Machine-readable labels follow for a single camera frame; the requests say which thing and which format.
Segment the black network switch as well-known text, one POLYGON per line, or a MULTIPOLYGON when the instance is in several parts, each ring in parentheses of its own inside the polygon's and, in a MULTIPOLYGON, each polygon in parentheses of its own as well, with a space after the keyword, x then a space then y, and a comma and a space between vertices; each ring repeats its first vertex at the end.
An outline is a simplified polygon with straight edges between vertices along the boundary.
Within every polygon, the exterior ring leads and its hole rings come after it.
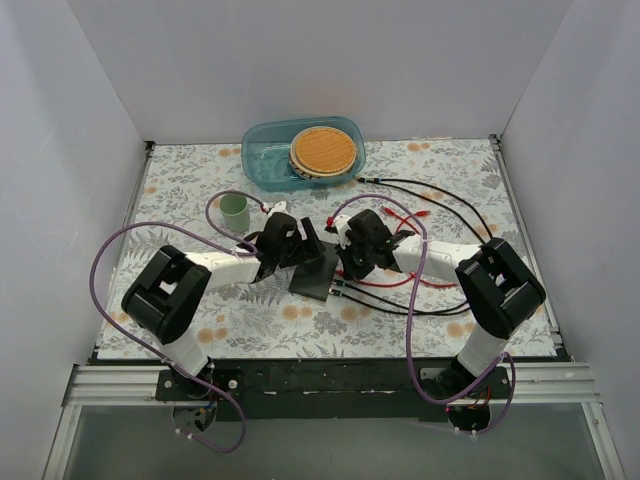
POLYGON ((327 250, 321 257, 298 265, 289 284, 289 292, 325 302, 338 261, 335 251, 327 250))

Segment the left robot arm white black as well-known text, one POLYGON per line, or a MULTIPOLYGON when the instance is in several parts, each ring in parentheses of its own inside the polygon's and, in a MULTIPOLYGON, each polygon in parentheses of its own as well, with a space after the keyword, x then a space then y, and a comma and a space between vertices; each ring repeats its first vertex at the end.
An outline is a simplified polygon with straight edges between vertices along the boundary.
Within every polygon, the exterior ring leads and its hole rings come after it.
POLYGON ((278 269, 321 259, 326 248, 311 221, 284 212, 271 214, 262 230, 245 240, 254 256, 233 253, 184 253, 161 247, 124 294, 121 307, 151 334, 161 354, 179 373, 178 387, 193 400, 205 398, 213 377, 208 357, 190 331, 205 291, 233 284, 254 284, 278 269))

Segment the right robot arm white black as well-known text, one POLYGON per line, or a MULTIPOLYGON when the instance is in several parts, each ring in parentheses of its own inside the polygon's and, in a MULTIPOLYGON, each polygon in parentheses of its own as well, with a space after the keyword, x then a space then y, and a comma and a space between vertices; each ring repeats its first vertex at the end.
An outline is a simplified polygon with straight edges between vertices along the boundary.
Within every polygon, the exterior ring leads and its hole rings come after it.
POLYGON ((436 277, 462 289, 475 320, 465 345, 434 378, 420 381, 410 374, 418 393, 433 403, 475 397, 486 389, 488 374, 507 357, 507 343, 546 299, 539 280, 501 238, 453 244, 428 239, 424 229, 392 232, 370 209, 330 218, 325 229, 338 237, 336 252, 349 280, 380 268, 417 279, 436 277))

